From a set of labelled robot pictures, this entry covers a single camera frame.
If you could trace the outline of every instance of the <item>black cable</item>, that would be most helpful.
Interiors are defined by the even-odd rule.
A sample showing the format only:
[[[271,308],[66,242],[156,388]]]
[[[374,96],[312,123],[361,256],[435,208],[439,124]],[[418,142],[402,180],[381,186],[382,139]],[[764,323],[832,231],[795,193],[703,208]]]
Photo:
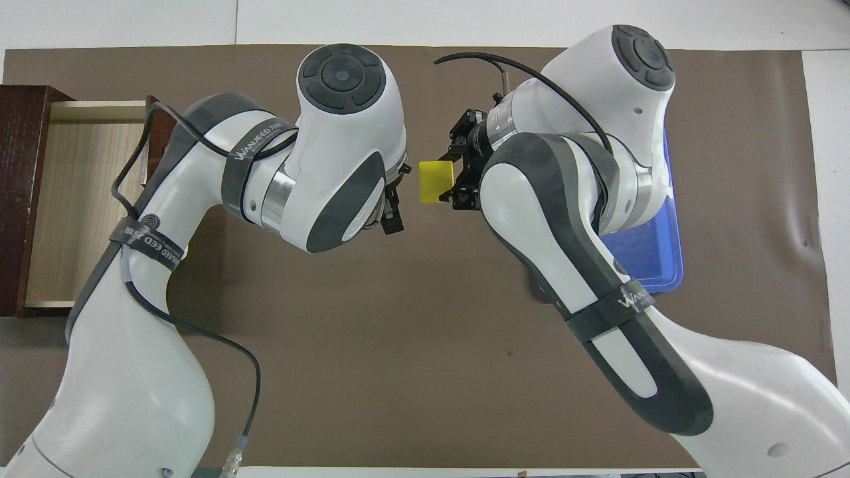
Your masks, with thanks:
[[[124,282],[124,285],[127,286],[127,291],[130,292],[130,295],[133,296],[133,299],[135,299],[135,301],[137,303],[139,303],[139,305],[141,305],[142,308],[144,308],[145,310],[147,310],[148,312],[150,312],[154,316],[161,318],[165,322],[173,324],[175,327],[183,328],[184,330],[188,330],[190,332],[197,333],[199,335],[207,337],[208,339],[213,339],[217,342],[220,342],[222,344],[233,347],[234,349],[240,351],[241,353],[245,354],[245,356],[248,357],[248,359],[254,365],[254,373],[256,374],[256,382],[255,382],[255,387],[254,387],[254,401],[251,405],[251,411],[248,413],[248,420],[245,422],[245,429],[242,431],[242,436],[247,437],[248,432],[251,431],[251,425],[253,424],[253,421],[254,421],[254,415],[257,414],[257,405],[259,404],[259,401],[260,401],[260,362],[257,360],[257,357],[254,356],[254,354],[252,354],[250,350],[246,349],[245,347],[243,347],[240,344],[237,344],[233,340],[230,340],[226,337],[222,337],[221,335],[218,335],[217,333],[209,332],[209,331],[202,329],[200,327],[196,327],[196,326],[194,326],[194,325],[192,325],[188,322],[183,322],[183,321],[179,320],[178,318],[171,316],[167,312],[160,310],[158,307],[156,307],[150,301],[148,301],[148,299],[146,299],[145,296],[142,295],[141,292],[139,292],[139,290],[136,288],[135,284],[133,284],[132,280],[129,281],[129,282]]]
[[[156,113],[159,110],[162,110],[162,111],[165,111],[166,113],[168,113],[169,116],[174,118],[174,121],[176,121],[178,125],[183,127],[183,129],[185,129],[189,134],[191,134],[193,138],[195,138],[202,145],[206,146],[212,152],[214,152],[214,153],[216,153],[220,156],[224,156],[224,157],[227,157],[230,153],[229,151],[227,151],[225,149],[219,148],[218,146],[213,144],[209,139],[204,137],[203,133],[198,131],[198,129],[195,128],[195,126],[192,123],[187,121],[186,118],[180,116],[180,114],[177,113],[171,106],[166,105],[165,103],[162,103],[161,101],[157,101],[153,105],[150,105],[150,109],[148,110],[148,114],[144,118],[145,119],[144,120],[145,126],[142,129],[142,137],[139,139],[139,143],[136,145],[136,149],[133,150],[133,154],[130,155],[130,158],[127,160],[127,163],[124,165],[124,168],[122,168],[121,172],[118,174],[118,177],[115,178],[115,181],[112,182],[112,187],[110,188],[110,193],[112,194],[112,197],[115,197],[115,199],[117,199],[121,203],[121,205],[124,207],[124,209],[127,210],[127,215],[129,217],[133,218],[133,219],[139,218],[139,211],[137,211],[136,208],[132,204],[130,204],[130,201],[128,201],[127,198],[124,197],[124,195],[121,194],[121,192],[118,191],[118,186],[120,186],[121,183],[124,182],[124,179],[130,173],[130,169],[133,168],[133,165],[138,161],[139,156],[142,154],[142,150],[145,148],[145,144],[148,142],[148,137],[150,137],[150,129],[151,129],[151,126],[153,125],[154,113]],[[283,151],[284,149],[286,149],[287,146],[291,145],[292,142],[295,141],[295,138],[297,136],[298,136],[298,132],[290,135],[288,138],[284,139],[280,144],[273,146],[273,147],[269,148],[268,150],[260,151],[254,157],[254,161],[263,160],[267,157],[271,157],[271,156]]]
[[[614,149],[611,147],[611,142],[608,140],[608,135],[602,130],[602,127],[599,126],[599,123],[596,119],[587,111],[584,106],[582,106],[575,98],[573,98],[569,93],[564,91],[563,88],[559,87],[557,83],[547,78],[545,75],[540,73],[533,68],[530,68],[518,61],[511,60],[509,58],[505,58],[503,56],[499,56],[497,54],[489,54],[489,53],[480,53],[480,52],[465,52],[465,53],[455,53],[455,54],[447,54],[446,56],[440,57],[433,61],[435,65],[439,65],[440,63],[445,63],[446,61],[460,60],[465,58],[475,58],[478,60],[484,60],[489,63],[502,63],[504,65],[512,66],[517,70],[523,71],[532,77],[540,80],[541,83],[548,86],[552,91],[558,94],[561,98],[566,100],[576,111],[590,124],[591,128],[593,128],[593,132],[595,132],[599,139],[602,141],[602,146],[611,153],[614,154]]]

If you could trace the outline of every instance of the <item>brown mat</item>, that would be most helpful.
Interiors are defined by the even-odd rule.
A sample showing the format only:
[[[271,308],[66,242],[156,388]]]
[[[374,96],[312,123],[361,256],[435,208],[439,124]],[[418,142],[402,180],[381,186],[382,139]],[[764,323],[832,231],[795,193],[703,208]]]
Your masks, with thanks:
[[[238,90],[282,117],[310,46],[11,50],[7,84],[78,100],[147,94],[184,109]],[[432,66],[459,48],[375,47],[398,78],[411,162],[445,152],[467,107],[500,89],[481,62]],[[558,50],[488,48],[535,67]],[[685,279],[658,298],[673,320],[792,350],[835,377],[812,141],[799,52],[674,51],[667,115]],[[521,76],[512,74],[513,84]],[[656,468],[692,460],[620,399],[479,213],[418,203],[406,231],[364,233],[309,256],[214,209],[169,288],[172,311],[228,334],[263,363],[244,464]],[[0,463],[59,384],[62,323],[0,322]],[[220,466],[250,405],[251,369],[187,338],[218,406],[202,464]]]

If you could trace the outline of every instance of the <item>cable connector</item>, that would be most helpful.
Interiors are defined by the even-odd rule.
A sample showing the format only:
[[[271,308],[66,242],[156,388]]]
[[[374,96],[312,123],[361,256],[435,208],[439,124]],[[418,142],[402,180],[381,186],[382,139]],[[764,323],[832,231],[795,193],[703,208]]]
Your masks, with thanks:
[[[235,478],[236,473],[239,473],[239,463],[242,462],[242,452],[245,451],[245,446],[248,444],[247,436],[240,436],[236,442],[236,447],[227,456],[227,461],[224,462],[224,467],[221,469],[221,475],[218,478]]]

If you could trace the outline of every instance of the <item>circular joint cap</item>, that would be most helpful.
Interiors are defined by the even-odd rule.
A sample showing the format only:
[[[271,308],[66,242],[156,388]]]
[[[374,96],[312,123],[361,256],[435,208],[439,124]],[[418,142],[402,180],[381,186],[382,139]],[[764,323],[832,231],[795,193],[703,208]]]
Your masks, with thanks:
[[[314,51],[302,63],[298,85],[315,107],[338,115],[363,111],[381,97],[387,75],[381,59],[340,43]]]
[[[611,43],[623,68],[643,86],[666,91],[676,81],[676,72],[667,50],[645,30],[630,25],[617,25]]]

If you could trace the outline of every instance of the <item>printed logo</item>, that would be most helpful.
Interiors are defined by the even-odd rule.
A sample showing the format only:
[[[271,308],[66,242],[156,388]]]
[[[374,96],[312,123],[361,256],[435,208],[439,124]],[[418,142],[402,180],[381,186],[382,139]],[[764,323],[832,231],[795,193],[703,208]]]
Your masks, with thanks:
[[[159,227],[160,219],[156,214],[145,214],[142,220],[139,221],[143,225],[150,227],[151,229],[156,229]]]
[[[649,295],[649,293],[646,292],[646,290],[642,290],[642,291],[636,292],[636,293],[626,292],[626,291],[622,291],[622,292],[623,292],[623,300],[618,300],[617,302],[619,302],[620,305],[622,305],[623,307],[626,307],[627,309],[634,307],[635,304],[639,304],[641,300],[646,299],[646,297]]]
[[[283,128],[282,122],[276,122],[275,124],[264,128],[262,131],[257,133],[256,136],[251,138],[251,140],[248,141],[244,146],[239,148],[238,151],[233,151],[233,159],[235,159],[236,161],[244,160],[249,152],[254,152],[254,150],[257,149],[258,145],[260,148],[266,145],[266,142],[264,141],[266,136],[272,134],[273,132],[281,128]]]

